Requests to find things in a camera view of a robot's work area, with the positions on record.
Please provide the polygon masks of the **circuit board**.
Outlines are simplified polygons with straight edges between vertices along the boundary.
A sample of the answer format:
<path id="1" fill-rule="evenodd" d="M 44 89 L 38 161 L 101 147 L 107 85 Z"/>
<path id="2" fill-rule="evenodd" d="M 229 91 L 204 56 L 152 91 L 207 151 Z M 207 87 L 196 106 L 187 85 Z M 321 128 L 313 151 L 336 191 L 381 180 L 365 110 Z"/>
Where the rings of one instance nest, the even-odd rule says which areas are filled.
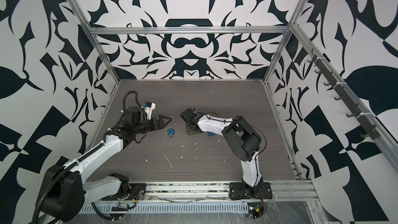
<path id="1" fill-rule="evenodd" d="M 136 207 L 136 202 L 130 203 L 118 203 L 112 207 L 112 212 L 128 212 Z"/>
<path id="2" fill-rule="evenodd" d="M 258 219 L 261 216 L 263 216 L 265 214 L 265 212 L 266 212 L 266 205 L 263 201 L 248 203 L 249 218 Z"/>

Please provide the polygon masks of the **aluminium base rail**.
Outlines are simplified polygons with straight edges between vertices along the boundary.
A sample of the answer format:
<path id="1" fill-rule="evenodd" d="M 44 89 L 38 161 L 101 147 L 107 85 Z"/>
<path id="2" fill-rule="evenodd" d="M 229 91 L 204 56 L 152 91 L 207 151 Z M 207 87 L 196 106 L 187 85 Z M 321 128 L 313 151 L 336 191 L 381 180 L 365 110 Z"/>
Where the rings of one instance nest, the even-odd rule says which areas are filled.
<path id="1" fill-rule="evenodd" d="M 148 181 L 145 188 L 138 181 L 130 183 L 133 197 L 143 201 L 231 201 L 228 181 Z M 272 201 L 319 201 L 310 180 L 271 180 L 269 184 Z"/>

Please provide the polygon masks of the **left circuit board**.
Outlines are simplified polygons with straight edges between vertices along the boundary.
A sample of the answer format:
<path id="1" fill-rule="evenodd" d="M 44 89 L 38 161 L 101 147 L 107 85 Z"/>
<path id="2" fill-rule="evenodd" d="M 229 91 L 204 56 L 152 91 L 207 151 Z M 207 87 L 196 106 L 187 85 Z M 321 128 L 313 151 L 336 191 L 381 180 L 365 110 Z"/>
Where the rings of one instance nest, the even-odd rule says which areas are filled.
<path id="1" fill-rule="evenodd" d="M 130 203 L 118 203 L 112 207 L 112 212 L 128 212 L 136 207 L 136 202 Z"/>

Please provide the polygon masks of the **aluminium frame corner post left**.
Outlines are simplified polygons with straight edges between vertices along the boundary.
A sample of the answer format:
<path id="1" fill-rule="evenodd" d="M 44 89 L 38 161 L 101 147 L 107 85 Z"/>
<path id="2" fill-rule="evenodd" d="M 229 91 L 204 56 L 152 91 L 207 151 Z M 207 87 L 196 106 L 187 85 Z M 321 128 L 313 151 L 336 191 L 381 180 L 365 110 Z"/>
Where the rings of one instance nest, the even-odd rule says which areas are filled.
<path id="1" fill-rule="evenodd" d="M 80 25 L 82 26 L 82 28 L 83 28 L 87 38 L 89 39 L 90 43 L 93 45 L 93 47 L 97 51 L 99 57 L 101 58 L 101 60 L 105 64 L 105 67 L 108 70 L 109 74 L 111 75 L 111 77 L 113 78 L 115 83 L 119 84 L 120 83 L 120 78 L 117 75 L 114 67 L 112 66 L 108 55 L 105 53 L 105 51 L 103 50 L 101 44 L 97 40 L 96 35 L 93 35 L 91 33 L 91 25 L 86 20 L 85 14 L 84 14 L 83 10 L 81 9 L 81 7 L 79 6 L 78 1 L 77 0 L 67 0 L 67 2 L 69 3 L 73 13 L 75 14 L 76 18 L 78 19 Z"/>

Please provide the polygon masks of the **aluminium frame corner post right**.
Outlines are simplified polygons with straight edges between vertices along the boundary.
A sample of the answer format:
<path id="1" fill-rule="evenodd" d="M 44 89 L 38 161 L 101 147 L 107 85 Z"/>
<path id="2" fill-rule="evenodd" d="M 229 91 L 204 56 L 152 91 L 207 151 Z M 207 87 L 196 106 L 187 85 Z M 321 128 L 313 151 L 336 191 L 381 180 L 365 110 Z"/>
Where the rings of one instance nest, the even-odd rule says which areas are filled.
<path id="1" fill-rule="evenodd" d="M 287 31 L 286 31 L 286 33 L 284 33 L 284 36 L 283 36 L 281 42 L 279 43 L 279 46 L 278 46 L 278 48 L 271 60 L 271 63 L 263 77 L 264 84 L 267 84 L 269 82 L 269 79 L 270 79 L 276 65 L 278 64 L 278 61 L 279 61 L 280 57 L 282 56 L 282 51 L 286 47 L 289 39 L 292 36 L 293 25 L 297 23 L 299 17 L 302 14 L 304 6 L 306 5 L 307 2 L 308 2 L 308 0 L 298 0 L 297 6 L 296 6 L 295 10 L 293 11 L 293 15 L 287 24 Z"/>

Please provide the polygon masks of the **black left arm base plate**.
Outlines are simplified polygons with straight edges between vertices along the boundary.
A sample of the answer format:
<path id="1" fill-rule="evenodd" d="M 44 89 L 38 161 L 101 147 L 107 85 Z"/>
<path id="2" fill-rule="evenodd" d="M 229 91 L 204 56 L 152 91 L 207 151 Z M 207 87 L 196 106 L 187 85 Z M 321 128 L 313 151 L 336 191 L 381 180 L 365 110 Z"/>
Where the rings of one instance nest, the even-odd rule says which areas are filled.
<path id="1" fill-rule="evenodd" d="M 101 198 L 102 201 L 123 201 L 139 200 L 145 196 L 147 184 L 129 183 L 128 186 L 122 186 L 121 189 L 112 196 Z"/>

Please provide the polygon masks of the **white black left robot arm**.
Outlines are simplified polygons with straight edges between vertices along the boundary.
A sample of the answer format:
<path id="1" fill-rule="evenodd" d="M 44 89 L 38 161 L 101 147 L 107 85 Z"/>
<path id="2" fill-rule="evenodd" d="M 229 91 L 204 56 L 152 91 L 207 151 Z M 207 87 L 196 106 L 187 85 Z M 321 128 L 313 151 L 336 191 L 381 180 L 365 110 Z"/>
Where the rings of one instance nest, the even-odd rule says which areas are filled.
<path id="1" fill-rule="evenodd" d="M 131 188 L 126 176 L 113 173 L 97 181 L 87 180 L 108 159 L 135 142 L 138 134 L 162 130 L 172 121 L 164 115 L 153 117 L 153 110 L 154 107 L 146 105 L 123 108 L 119 120 L 96 146 L 63 166 L 49 168 L 40 187 L 32 223 L 39 222 L 41 212 L 54 217 L 55 222 L 68 222 L 84 206 L 102 198 L 129 197 Z"/>

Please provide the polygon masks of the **aluminium frame corner post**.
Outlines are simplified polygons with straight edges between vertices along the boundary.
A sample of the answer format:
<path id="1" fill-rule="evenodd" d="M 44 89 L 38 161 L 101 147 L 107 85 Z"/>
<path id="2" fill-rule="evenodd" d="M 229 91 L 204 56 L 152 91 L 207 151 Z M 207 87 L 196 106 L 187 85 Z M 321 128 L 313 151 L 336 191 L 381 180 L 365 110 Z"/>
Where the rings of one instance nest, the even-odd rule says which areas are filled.
<path id="1" fill-rule="evenodd" d="M 111 75 L 111 77 L 113 78 L 115 83 L 119 84 L 120 83 L 120 78 L 117 75 L 114 67 L 112 66 L 108 55 L 105 53 L 105 51 L 103 50 L 101 44 L 97 40 L 96 35 L 93 35 L 91 33 L 91 25 L 86 20 L 85 14 L 84 14 L 83 10 L 81 9 L 81 7 L 79 6 L 78 1 L 77 0 L 67 0 L 67 2 L 69 3 L 73 13 L 75 14 L 76 18 L 78 19 L 80 25 L 82 26 L 82 28 L 83 28 L 87 38 L 89 39 L 90 43 L 93 45 L 93 47 L 97 51 L 99 57 L 101 58 L 101 60 L 105 64 L 105 67 L 108 70 L 109 74 Z"/>
<path id="2" fill-rule="evenodd" d="M 269 82 L 269 79 L 270 79 L 276 65 L 278 64 L 278 61 L 279 61 L 280 57 L 282 56 L 282 51 L 286 47 L 289 39 L 292 36 L 293 25 L 297 23 L 299 17 L 302 14 L 304 6 L 306 5 L 307 2 L 308 2 L 308 0 L 298 0 L 297 6 L 296 6 L 295 10 L 293 11 L 293 15 L 287 24 L 287 31 L 286 31 L 286 33 L 284 33 L 284 36 L 283 36 L 281 42 L 279 43 L 279 46 L 278 46 L 278 48 L 271 60 L 271 63 L 263 77 L 264 84 L 267 84 Z"/>

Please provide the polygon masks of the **aluminium frame horizontal bar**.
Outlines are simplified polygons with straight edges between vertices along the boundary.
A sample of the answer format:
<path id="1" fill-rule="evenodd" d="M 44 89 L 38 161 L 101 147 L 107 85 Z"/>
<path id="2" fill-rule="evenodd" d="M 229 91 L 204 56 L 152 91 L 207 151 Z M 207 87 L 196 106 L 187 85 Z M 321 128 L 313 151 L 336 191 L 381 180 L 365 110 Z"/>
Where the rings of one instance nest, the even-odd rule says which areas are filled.
<path id="1" fill-rule="evenodd" d="M 232 33 L 286 33 L 286 26 L 266 27 L 140 27 L 140 28 L 89 28 L 93 35 L 113 34 L 232 34 Z"/>

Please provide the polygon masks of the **right circuit board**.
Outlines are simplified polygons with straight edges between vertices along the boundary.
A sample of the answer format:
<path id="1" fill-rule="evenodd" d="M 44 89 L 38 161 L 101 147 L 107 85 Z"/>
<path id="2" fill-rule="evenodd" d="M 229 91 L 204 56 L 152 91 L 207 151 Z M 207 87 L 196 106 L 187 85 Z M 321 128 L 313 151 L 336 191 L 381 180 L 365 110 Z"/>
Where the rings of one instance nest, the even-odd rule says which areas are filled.
<path id="1" fill-rule="evenodd" d="M 249 218 L 258 219 L 261 216 L 263 216 L 265 214 L 265 212 L 266 212 L 266 205 L 263 201 L 248 203 Z"/>

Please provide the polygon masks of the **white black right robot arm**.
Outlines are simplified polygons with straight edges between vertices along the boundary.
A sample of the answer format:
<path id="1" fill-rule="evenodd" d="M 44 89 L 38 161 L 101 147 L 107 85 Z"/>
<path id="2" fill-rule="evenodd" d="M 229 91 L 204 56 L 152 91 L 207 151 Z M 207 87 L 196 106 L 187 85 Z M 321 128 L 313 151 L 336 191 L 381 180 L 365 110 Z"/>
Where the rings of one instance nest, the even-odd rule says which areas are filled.
<path id="1" fill-rule="evenodd" d="M 258 191 L 263 179 L 259 169 L 262 139 L 245 118 L 219 118 L 188 108 L 180 114 L 190 132 L 210 132 L 224 137 L 232 153 L 241 161 L 243 183 L 252 192 Z"/>

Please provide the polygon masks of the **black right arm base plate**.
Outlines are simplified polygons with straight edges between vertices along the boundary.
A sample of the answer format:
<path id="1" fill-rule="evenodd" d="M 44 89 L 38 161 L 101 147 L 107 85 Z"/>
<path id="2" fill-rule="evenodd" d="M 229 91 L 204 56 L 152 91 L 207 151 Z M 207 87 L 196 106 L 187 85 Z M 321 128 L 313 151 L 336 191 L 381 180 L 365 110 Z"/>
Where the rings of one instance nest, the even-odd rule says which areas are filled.
<path id="1" fill-rule="evenodd" d="M 229 183 L 229 198 L 231 200 L 265 199 L 273 198 L 271 185 L 267 182 L 259 182 L 254 188 L 244 182 Z"/>

